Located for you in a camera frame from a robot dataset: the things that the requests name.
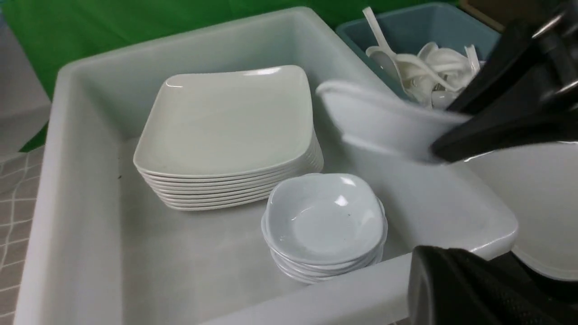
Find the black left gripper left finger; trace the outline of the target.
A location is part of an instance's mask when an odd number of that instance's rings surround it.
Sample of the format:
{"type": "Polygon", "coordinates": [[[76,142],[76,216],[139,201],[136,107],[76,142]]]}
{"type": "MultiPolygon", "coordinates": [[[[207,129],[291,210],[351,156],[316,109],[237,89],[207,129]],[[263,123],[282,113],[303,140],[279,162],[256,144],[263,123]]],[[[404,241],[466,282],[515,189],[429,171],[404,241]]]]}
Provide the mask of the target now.
{"type": "Polygon", "coordinates": [[[411,325],[575,325],[575,283],[541,280],[510,254],[417,246],[411,254],[411,325]]]}

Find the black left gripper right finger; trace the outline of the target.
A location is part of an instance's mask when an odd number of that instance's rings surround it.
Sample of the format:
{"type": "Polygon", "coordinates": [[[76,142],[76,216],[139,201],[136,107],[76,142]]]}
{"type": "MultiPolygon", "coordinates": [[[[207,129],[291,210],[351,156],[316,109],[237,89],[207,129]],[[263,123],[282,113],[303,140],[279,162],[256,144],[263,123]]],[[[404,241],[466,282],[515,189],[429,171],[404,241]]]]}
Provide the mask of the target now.
{"type": "Polygon", "coordinates": [[[515,21],[450,105],[468,115],[433,144],[449,163],[495,150],[577,140],[577,21],[515,21]]]}

